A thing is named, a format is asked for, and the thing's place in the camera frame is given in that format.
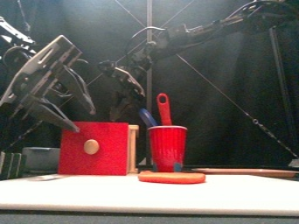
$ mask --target gray box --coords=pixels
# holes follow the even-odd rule
[[[39,173],[55,173],[60,162],[59,148],[26,147],[23,154],[27,156],[24,171]]]

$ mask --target red cup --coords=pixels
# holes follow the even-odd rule
[[[180,172],[183,169],[187,128],[183,126],[154,126],[150,144],[155,172]]]

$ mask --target black backdrop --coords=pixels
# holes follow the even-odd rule
[[[246,0],[27,0],[0,1],[0,16],[36,41],[39,47],[64,35],[83,51],[90,65],[79,70],[88,83],[88,90],[98,114],[88,115],[75,101],[62,110],[74,121],[110,122],[111,95],[119,88],[116,81],[96,69],[103,60],[124,64],[127,42],[147,26],[172,27],[182,23],[187,28],[207,25],[227,17]],[[24,30],[24,19],[31,30]],[[283,58],[286,90],[291,102],[295,130],[290,131],[277,62],[269,31],[255,35],[239,32],[217,38],[202,45],[160,59],[152,67],[152,114],[159,120],[155,97],[164,92],[172,104],[172,122],[188,128],[187,165],[287,165],[293,155],[261,131],[229,98],[263,123],[277,137],[299,154],[298,131],[298,24],[279,27],[278,43]],[[2,92],[10,72],[2,66]],[[222,93],[206,81],[209,79]],[[146,157],[146,126],[135,111],[119,121],[140,125],[138,162]],[[35,124],[32,118],[8,121],[2,115],[2,149]],[[43,123],[14,147],[60,147],[60,128]]]

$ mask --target cable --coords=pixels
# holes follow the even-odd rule
[[[126,44],[126,65],[128,66],[128,47],[134,41],[134,39],[136,38],[136,36],[139,34],[142,34],[144,31],[148,31],[148,30],[158,30],[158,31],[164,31],[166,29],[164,28],[159,28],[159,27],[155,27],[155,26],[147,26],[143,30],[140,30],[134,36],[132,38],[128,40],[127,44]]]

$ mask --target table surface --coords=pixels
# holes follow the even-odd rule
[[[146,183],[136,175],[46,175],[0,182],[2,210],[299,216],[299,182],[207,175],[206,183]]]

